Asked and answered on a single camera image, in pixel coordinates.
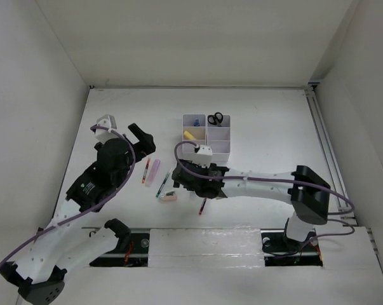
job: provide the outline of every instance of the white table surface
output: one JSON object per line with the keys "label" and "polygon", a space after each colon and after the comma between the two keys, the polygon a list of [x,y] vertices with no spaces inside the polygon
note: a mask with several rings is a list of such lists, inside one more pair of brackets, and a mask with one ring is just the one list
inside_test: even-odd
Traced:
{"label": "white table surface", "polygon": [[[116,89],[91,90],[67,167],[58,203],[96,159],[96,139],[90,131],[104,114],[116,118],[118,130],[134,136],[127,126],[136,123],[154,137],[161,166],[151,187],[140,183],[146,158],[137,163],[132,178],[88,226],[103,226],[118,218],[137,228],[284,227],[290,205],[260,198],[211,200],[201,216],[201,198],[176,189],[178,200],[162,203],[155,198],[167,171],[175,165],[174,145],[181,141],[182,115],[231,115],[231,156],[228,167],[254,172],[289,172],[307,165],[327,182],[331,177],[321,151],[312,116],[302,90],[273,89]],[[173,185],[170,179],[166,190]],[[330,211],[336,211],[335,198]]]}
{"label": "white table surface", "polygon": [[[116,217],[130,227],[145,228],[283,227],[292,208],[276,201],[259,198],[210,201],[203,215],[198,216],[201,200],[190,199],[184,190],[177,190],[180,199],[174,203],[163,204],[155,199],[167,169],[175,164],[173,146],[181,139],[182,115],[215,111],[231,115],[229,167],[285,172],[303,164],[330,182],[302,90],[91,90],[62,194],[95,160],[92,147],[96,141],[89,127],[97,118],[109,113],[116,117],[120,132],[128,133],[126,127],[135,122],[145,132],[153,134],[157,150],[152,157],[161,159],[162,165],[155,183],[147,188],[140,183],[145,166],[145,161],[141,162],[128,185],[88,226],[101,226]],[[330,211],[336,211],[334,199],[330,200]],[[319,234],[341,233],[348,228],[330,222],[317,226],[316,230]],[[255,235],[238,240],[241,247],[249,246],[245,251],[248,255],[251,250],[255,254],[251,267],[227,268],[239,265],[239,261],[228,255],[233,253],[229,249],[235,249],[234,244],[228,248],[225,243],[218,243],[215,235],[214,240],[207,243],[207,236],[201,240],[197,238],[198,232],[184,241],[184,236],[193,233],[187,230],[167,232],[152,231],[149,253],[153,267],[84,268],[66,283],[54,305],[383,305],[383,275],[363,227],[356,228],[355,234],[350,236],[320,239],[322,268],[265,268],[260,239],[255,241]],[[206,258],[211,253],[206,253],[207,248],[215,254],[215,257],[209,257],[209,263]],[[223,264],[223,258],[227,259],[227,265]]]}

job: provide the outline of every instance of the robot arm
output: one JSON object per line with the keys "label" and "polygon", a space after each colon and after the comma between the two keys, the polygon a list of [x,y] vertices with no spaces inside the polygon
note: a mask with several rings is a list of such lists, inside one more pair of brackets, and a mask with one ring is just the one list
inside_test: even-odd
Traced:
{"label": "robot arm", "polygon": [[[116,128],[112,116],[104,116],[97,126]],[[69,247],[83,225],[102,209],[94,206],[113,195],[126,180],[130,167],[153,153],[156,146],[152,135],[144,133],[136,124],[128,127],[139,139],[132,144],[105,130],[95,130],[100,141],[96,144],[97,160],[77,178],[67,191],[65,201],[56,211],[47,227],[55,227],[40,236],[30,251],[15,262],[4,264],[0,273],[18,287],[18,293],[33,305],[49,304],[64,288],[64,282],[77,269],[88,265],[100,255],[116,248],[118,242],[126,245],[130,229],[117,219],[109,220],[95,235],[76,247]],[[132,146],[135,160],[130,151]],[[88,211],[62,226],[58,224]]]}
{"label": "robot arm", "polygon": [[300,187],[271,182],[255,182],[248,179],[215,179],[215,177],[249,177],[288,179],[310,182],[330,188],[320,176],[309,167],[299,165],[294,172],[287,173],[253,173],[235,170],[211,163],[212,151],[209,146],[199,146],[191,161],[180,160],[181,165],[195,174],[213,177],[213,180],[197,177],[188,173],[177,164],[172,174],[174,187],[183,185],[188,191],[194,191],[202,198],[228,198],[249,196],[279,200],[292,205],[294,213],[288,219],[286,237],[296,241],[304,241],[314,225],[327,222],[329,193],[313,187]]}

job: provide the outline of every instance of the white enclosure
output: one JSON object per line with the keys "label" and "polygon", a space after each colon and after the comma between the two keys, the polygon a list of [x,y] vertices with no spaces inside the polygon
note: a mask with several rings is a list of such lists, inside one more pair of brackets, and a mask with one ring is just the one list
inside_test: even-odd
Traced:
{"label": "white enclosure", "polygon": [[306,85],[352,0],[37,0],[89,85]]}
{"label": "white enclosure", "polygon": [[[188,193],[175,207],[154,200],[182,115],[215,111],[232,117],[227,166],[309,165],[355,201],[355,234],[320,239],[323,268],[264,267],[255,230],[282,227],[286,204],[209,201],[198,216]],[[118,217],[152,229],[153,262],[84,268],[52,304],[383,304],[383,0],[0,0],[0,260],[47,225],[95,159],[89,127],[107,112],[119,131],[135,122],[153,134],[162,165],[144,191],[139,163],[90,226]],[[159,231],[235,227],[253,230],[241,261],[203,257],[211,240],[195,231]],[[0,305],[14,304],[27,303],[0,276]]]}

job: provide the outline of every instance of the purple cable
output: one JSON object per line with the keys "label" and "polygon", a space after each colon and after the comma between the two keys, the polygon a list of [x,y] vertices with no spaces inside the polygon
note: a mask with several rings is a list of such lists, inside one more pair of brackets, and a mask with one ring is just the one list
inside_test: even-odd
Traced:
{"label": "purple cable", "polygon": [[[96,129],[103,129],[103,130],[109,130],[109,128],[106,128],[106,127],[102,127],[102,126],[92,126],[90,128],[91,130],[96,130]],[[104,206],[109,200],[113,199],[113,197],[115,197],[115,195],[122,189],[122,187],[124,187],[124,185],[127,183],[127,181],[129,180],[130,176],[132,175],[133,173],[133,170],[135,169],[135,160],[136,160],[136,156],[135,156],[135,151],[133,150],[133,147],[132,145],[130,144],[129,140],[126,138],[125,135],[120,135],[117,131],[115,130],[111,130],[111,133],[113,133],[114,135],[116,135],[118,138],[121,138],[125,141],[127,141],[127,143],[129,144],[129,148],[130,148],[130,151],[132,153],[132,156],[133,156],[133,164],[132,166],[130,167],[130,170],[129,170],[129,173],[128,175],[126,176],[125,180],[122,182],[122,184],[120,186],[118,186],[118,188],[111,194],[109,195],[108,197],[106,197],[105,199],[103,199],[100,203],[97,203],[96,205],[94,205],[93,207],[89,208],[88,210],[86,210],[85,212],[83,213],[80,213],[80,214],[77,214],[73,217],[70,217],[70,218],[67,218],[61,222],[58,223],[59,226],[63,226],[64,224],[68,223],[68,222],[72,222],[88,213],[91,213],[92,211],[94,210],[98,210],[99,208],[101,208],[102,206]],[[43,231],[41,232],[38,232],[36,235],[32,236],[31,238],[29,238],[27,241],[25,241],[23,244],[21,244],[19,247],[17,247],[16,249],[14,249],[14,251],[12,251],[11,253],[9,253],[1,262],[0,262],[0,268],[2,267],[2,265],[4,263],[6,263],[11,257],[13,257],[16,253],[18,253],[19,251],[21,251],[21,249],[23,249],[24,247],[26,247],[28,244],[30,244],[32,241],[35,241],[38,237],[46,234],[46,233],[49,233],[50,231],[54,230],[55,227],[51,226],[51,227],[48,227],[46,229],[44,229]]]}
{"label": "purple cable", "polygon": [[[189,170],[188,168],[186,168],[181,162],[180,162],[180,158],[178,157],[178,154],[177,154],[177,149],[179,146],[183,145],[183,144],[192,144],[194,145],[195,147],[197,147],[198,145],[196,143],[194,143],[193,141],[182,141],[180,143],[178,143],[175,147],[174,147],[174,157],[176,158],[176,161],[177,163],[182,167],[182,169],[189,173],[190,175],[193,175],[197,178],[201,178],[201,179],[207,179],[207,180],[243,180],[245,178],[245,176],[220,176],[220,177],[211,177],[211,176],[204,176],[204,175],[200,175],[198,173],[194,173],[192,172],[191,170]],[[348,210],[348,211],[343,211],[343,212],[332,212],[332,213],[328,213],[329,215],[344,215],[344,214],[348,214],[348,213],[351,213],[353,211],[355,211],[355,204],[348,198],[346,198],[345,196],[341,195],[340,193],[337,193],[327,187],[323,187],[323,186],[319,186],[317,184],[313,184],[313,183],[309,183],[309,182],[304,182],[304,181],[296,181],[296,180],[290,180],[290,179],[273,179],[273,178],[255,178],[255,177],[247,177],[248,180],[250,181],[257,181],[257,182],[277,182],[277,183],[291,183],[291,184],[296,184],[298,186],[308,186],[308,187],[313,187],[315,189],[319,189],[321,191],[324,191],[324,192],[328,192],[330,194],[333,194],[334,196],[344,200],[351,208]]]}
{"label": "purple cable", "polygon": [[327,219],[326,221],[332,221],[332,222],[339,222],[341,224],[344,224],[345,226],[348,226],[351,228],[351,232],[345,232],[345,233],[326,233],[326,234],[320,234],[313,236],[312,238],[308,239],[305,243],[301,245],[301,248],[304,248],[306,245],[308,245],[310,242],[312,242],[315,239],[318,239],[320,237],[327,237],[327,236],[345,236],[345,235],[351,235],[355,233],[355,227],[352,224],[349,224],[346,221],[339,220],[339,219]]}

